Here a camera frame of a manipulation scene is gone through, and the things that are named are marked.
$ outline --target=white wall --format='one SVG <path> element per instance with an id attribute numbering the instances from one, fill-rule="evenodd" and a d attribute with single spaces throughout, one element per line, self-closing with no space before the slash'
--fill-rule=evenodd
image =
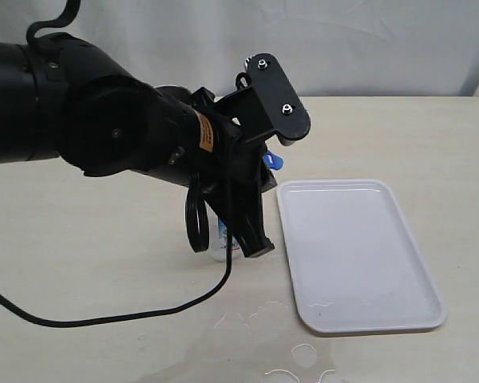
<path id="1" fill-rule="evenodd" d="M 0 40 L 23 42 L 64 2 L 1 0 Z M 69 31 L 153 85 L 218 94 L 261 51 L 305 95 L 456 95 L 479 83 L 479 0 L 83 0 Z"/>

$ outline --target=table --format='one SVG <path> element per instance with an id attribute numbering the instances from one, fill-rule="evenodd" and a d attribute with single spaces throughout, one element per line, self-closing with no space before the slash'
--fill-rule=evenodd
<path id="1" fill-rule="evenodd" d="M 271 150 L 279 182 L 389 184 L 449 308 L 430 333 L 317 338 L 299 322 L 275 193 L 276 249 L 235 262 L 230 282 L 182 314 L 73 330 L 0 307 L 2 382 L 479 383 L 479 98 L 306 98 L 308 138 Z M 62 160 L 0 165 L 0 291 L 56 319 L 172 306 L 224 265 L 195 255 L 185 190 L 125 172 L 86 179 Z"/>

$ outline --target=white tray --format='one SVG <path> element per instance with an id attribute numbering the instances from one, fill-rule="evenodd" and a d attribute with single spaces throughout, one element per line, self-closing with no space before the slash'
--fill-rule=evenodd
<path id="1" fill-rule="evenodd" d="M 433 329 L 447 316 L 390 189 L 376 180 L 277 190 L 301 319 L 320 333 Z"/>

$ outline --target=water spill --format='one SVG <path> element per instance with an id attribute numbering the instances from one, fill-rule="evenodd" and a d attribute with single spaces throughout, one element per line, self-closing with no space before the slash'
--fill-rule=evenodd
<path id="1" fill-rule="evenodd" d="M 330 344 L 307 332 L 289 305 L 265 302 L 217 316 L 183 361 L 136 383 L 327 383 L 335 373 Z"/>
<path id="2" fill-rule="evenodd" d="M 318 360 L 318 351 L 312 345 L 305 343 L 295 346 L 291 353 L 296 364 L 305 368 L 312 367 Z"/>

